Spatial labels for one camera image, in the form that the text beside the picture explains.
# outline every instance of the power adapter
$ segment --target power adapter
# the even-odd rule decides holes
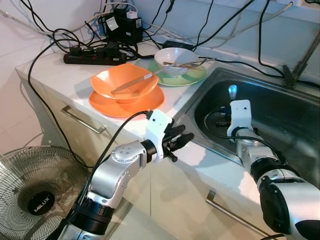
[[[104,34],[109,39],[126,40],[133,43],[139,43],[143,38],[142,19],[134,18],[136,15],[128,12],[127,16],[118,16],[114,13],[108,13],[99,19]]]
[[[164,44],[162,45],[163,49],[166,48],[182,48],[182,49],[188,49],[192,50],[194,46],[182,42],[176,42],[176,41],[165,41]]]
[[[117,57],[120,55],[120,44],[118,42],[110,41],[104,49],[105,54],[109,57]]]

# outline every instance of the blue light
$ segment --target blue light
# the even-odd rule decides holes
[[[233,101],[236,99],[237,95],[237,85],[230,85],[228,88],[230,100]]]
[[[228,90],[230,94],[237,93],[237,85],[230,85]]]

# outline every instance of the faucet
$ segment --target faucet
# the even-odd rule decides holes
[[[296,82],[298,81],[299,77],[301,76],[306,66],[308,65],[308,60],[316,50],[319,42],[320,42],[320,32],[318,32],[315,39],[311,43],[310,47],[306,51],[305,55],[297,63],[297,65],[294,67],[292,72],[290,71],[287,65],[282,66],[283,73],[284,73],[284,80],[282,82],[283,85],[289,88],[293,88],[296,85]]]

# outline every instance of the power strip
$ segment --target power strip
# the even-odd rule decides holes
[[[109,42],[106,47],[81,48],[79,46],[70,48],[70,52],[63,55],[65,64],[80,64],[80,65],[111,65],[116,66],[125,64],[127,55],[119,52],[119,44]]]

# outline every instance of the kitchen sink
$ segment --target kitchen sink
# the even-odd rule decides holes
[[[252,126],[308,182],[320,189],[320,99],[317,96],[288,89],[281,85],[225,68],[216,68],[174,116],[177,125],[184,124],[194,133],[194,142],[237,164],[236,145],[227,135],[225,116],[214,113],[230,105],[228,88],[237,86],[236,100],[251,103]]]

